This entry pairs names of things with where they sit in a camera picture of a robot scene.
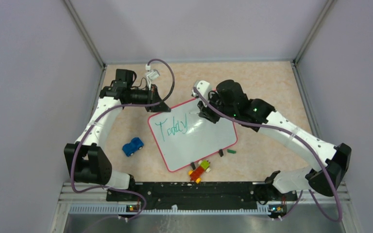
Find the pink-framed whiteboard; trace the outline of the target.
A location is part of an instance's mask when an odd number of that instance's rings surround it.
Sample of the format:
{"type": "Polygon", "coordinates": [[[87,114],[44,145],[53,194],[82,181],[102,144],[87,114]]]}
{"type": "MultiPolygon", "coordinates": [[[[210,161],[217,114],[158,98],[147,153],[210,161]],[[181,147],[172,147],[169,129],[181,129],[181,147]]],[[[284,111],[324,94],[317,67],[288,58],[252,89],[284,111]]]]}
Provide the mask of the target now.
{"type": "Polygon", "coordinates": [[[220,149],[233,146],[238,137],[232,121],[217,123],[199,117],[198,99],[190,99],[148,118],[148,125],[168,171],[175,172],[220,149]]]}

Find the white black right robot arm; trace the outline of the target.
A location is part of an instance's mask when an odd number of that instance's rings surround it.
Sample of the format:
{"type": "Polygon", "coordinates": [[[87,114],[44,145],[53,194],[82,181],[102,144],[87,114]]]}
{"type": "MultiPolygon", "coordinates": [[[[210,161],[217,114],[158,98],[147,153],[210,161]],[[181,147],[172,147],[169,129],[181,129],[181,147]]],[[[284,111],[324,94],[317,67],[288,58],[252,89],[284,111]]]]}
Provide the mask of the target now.
{"type": "Polygon", "coordinates": [[[250,99],[239,83],[225,80],[215,90],[207,81],[196,81],[192,96],[199,98],[199,117],[216,124],[228,119],[257,133],[268,136],[307,162],[293,171],[276,171],[265,179],[265,193],[271,200],[285,193],[310,189],[332,197],[343,180],[352,149],[341,143],[325,142],[285,118],[274,106],[262,99],[250,99]]]}

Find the green marker cap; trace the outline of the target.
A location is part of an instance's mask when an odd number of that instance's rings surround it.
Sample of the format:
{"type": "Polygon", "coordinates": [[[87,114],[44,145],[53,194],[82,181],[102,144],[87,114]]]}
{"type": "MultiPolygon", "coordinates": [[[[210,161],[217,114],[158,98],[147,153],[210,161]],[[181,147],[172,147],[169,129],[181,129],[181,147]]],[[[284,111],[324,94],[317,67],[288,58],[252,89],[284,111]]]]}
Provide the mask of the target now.
{"type": "Polygon", "coordinates": [[[235,150],[231,150],[231,149],[227,149],[227,152],[231,153],[231,154],[236,154],[236,151],[235,150]]]}

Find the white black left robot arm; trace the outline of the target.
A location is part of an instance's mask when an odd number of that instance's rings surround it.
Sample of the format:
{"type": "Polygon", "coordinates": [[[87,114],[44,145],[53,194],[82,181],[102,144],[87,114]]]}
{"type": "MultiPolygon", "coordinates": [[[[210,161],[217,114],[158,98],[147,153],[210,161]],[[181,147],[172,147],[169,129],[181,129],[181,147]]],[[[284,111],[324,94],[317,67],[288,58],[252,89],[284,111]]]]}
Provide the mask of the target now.
{"type": "Polygon", "coordinates": [[[156,69],[148,68],[144,89],[135,88],[136,73],[117,69],[115,79],[105,86],[99,95],[98,104],[83,133],[74,143],[66,144],[64,156],[73,182],[92,183],[118,189],[124,200],[136,196],[136,187],[130,184],[131,176],[113,170],[103,151],[117,116],[126,106],[145,107],[147,112],[170,112],[163,102],[158,88],[152,81],[159,77],[156,69]]]}

